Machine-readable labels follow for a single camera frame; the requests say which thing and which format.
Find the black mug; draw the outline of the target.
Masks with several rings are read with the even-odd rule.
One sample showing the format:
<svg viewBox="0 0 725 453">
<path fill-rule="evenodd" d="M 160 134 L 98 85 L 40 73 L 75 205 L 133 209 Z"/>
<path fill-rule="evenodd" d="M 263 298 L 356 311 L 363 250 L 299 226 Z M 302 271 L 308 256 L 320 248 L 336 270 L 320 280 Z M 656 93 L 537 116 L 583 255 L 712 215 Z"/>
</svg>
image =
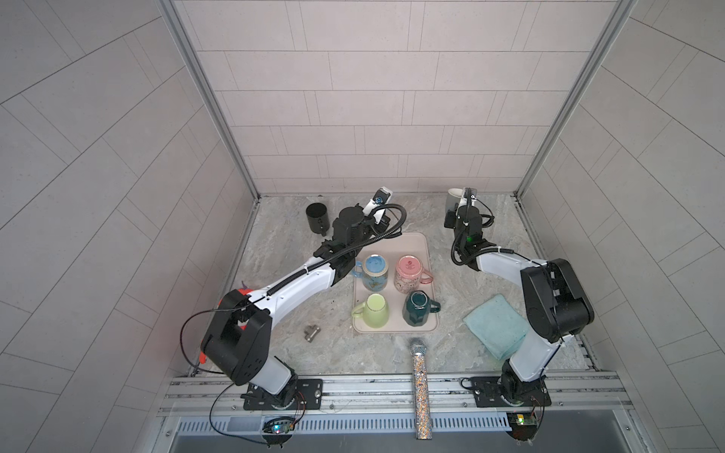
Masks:
<svg viewBox="0 0 725 453">
<path fill-rule="evenodd" d="M 327 206 L 324 203 L 311 203 L 306 208 L 305 213 L 311 232 L 326 236 L 330 229 L 330 218 Z"/>
</svg>

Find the pink cartoon mug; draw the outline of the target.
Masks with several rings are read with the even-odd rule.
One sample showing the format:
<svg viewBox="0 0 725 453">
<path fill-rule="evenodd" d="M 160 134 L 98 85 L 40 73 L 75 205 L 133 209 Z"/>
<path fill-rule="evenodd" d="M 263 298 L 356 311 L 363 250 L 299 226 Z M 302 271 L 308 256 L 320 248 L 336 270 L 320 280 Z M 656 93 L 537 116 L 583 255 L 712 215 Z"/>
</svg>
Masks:
<svg viewBox="0 0 725 453">
<path fill-rule="evenodd" d="M 423 266 L 416 256 L 407 255 L 398 260 L 394 278 L 394 285 L 398 292 L 409 294 L 417 291 L 422 285 L 428 285 L 432 282 L 432 273 Z"/>
</svg>

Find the grey mug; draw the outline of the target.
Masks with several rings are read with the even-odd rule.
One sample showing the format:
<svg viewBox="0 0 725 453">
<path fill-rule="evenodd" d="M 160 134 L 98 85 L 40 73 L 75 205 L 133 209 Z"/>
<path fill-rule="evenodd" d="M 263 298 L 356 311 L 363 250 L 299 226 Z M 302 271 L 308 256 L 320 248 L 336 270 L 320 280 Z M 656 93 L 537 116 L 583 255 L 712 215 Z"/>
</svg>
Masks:
<svg viewBox="0 0 725 453">
<path fill-rule="evenodd" d="M 449 189 L 445 203 L 446 215 L 457 214 L 462 207 L 474 206 L 477 193 L 478 191 L 476 189 L 471 188 Z"/>
</svg>

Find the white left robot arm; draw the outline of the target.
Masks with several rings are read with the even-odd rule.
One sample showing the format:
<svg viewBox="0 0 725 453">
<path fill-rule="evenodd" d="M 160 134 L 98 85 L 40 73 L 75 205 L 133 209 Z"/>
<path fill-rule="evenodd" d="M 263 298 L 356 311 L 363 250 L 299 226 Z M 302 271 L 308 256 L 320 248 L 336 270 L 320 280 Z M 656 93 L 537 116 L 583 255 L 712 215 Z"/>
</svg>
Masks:
<svg viewBox="0 0 725 453">
<path fill-rule="evenodd" d="M 312 296 L 326 291 L 356 267 L 359 252 L 378 241 L 402 234 L 407 211 L 398 204 L 370 202 L 340 211 L 332 237 L 300 268 L 281 280 L 244 294 L 225 294 L 204 334 L 200 352 L 233 384 L 251 383 L 278 407 L 296 396 L 298 375 L 269 355 L 272 330 Z"/>
</svg>

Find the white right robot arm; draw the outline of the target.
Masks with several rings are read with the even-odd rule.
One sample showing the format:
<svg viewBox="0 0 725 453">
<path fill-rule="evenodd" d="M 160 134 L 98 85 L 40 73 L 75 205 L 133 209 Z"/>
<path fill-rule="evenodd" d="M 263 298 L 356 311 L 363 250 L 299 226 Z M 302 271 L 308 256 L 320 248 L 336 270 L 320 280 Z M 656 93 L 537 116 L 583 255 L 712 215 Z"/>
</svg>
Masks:
<svg viewBox="0 0 725 453">
<path fill-rule="evenodd" d="M 502 366 L 498 394 L 511 406 L 543 391 L 544 372 L 559 348 L 595 319 L 572 265 L 533 260 L 483 238 L 495 217 L 470 188 L 447 193 L 444 227 L 454 231 L 450 256 L 457 266 L 503 277 L 523 291 L 530 328 L 521 348 Z"/>
</svg>

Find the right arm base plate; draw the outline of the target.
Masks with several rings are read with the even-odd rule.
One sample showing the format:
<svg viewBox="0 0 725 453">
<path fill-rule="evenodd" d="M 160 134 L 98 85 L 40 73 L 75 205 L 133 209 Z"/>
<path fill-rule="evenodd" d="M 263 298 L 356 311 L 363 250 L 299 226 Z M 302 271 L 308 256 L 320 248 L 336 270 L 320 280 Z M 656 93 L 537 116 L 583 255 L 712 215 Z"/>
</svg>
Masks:
<svg viewBox="0 0 725 453">
<path fill-rule="evenodd" d="M 516 375 L 502 377 L 470 377 L 461 381 L 472 392 L 478 408 L 532 407 L 551 405 L 551 396 L 544 379 L 520 381 Z"/>
</svg>

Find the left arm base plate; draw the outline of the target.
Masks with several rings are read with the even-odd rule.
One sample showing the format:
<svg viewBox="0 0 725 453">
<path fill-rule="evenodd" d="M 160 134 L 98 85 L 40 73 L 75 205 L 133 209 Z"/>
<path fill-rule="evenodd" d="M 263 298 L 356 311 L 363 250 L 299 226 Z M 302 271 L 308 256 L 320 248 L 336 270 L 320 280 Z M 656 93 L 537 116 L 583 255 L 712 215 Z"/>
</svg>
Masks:
<svg viewBox="0 0 725 453">
<path fill-rule="evenodd" d="M 279 394 L 271 394 L 250 383 L 244 394 L 245 411 L 319 410 L 323 394 L 322 379 L 292 379 Z"/>
</svg>

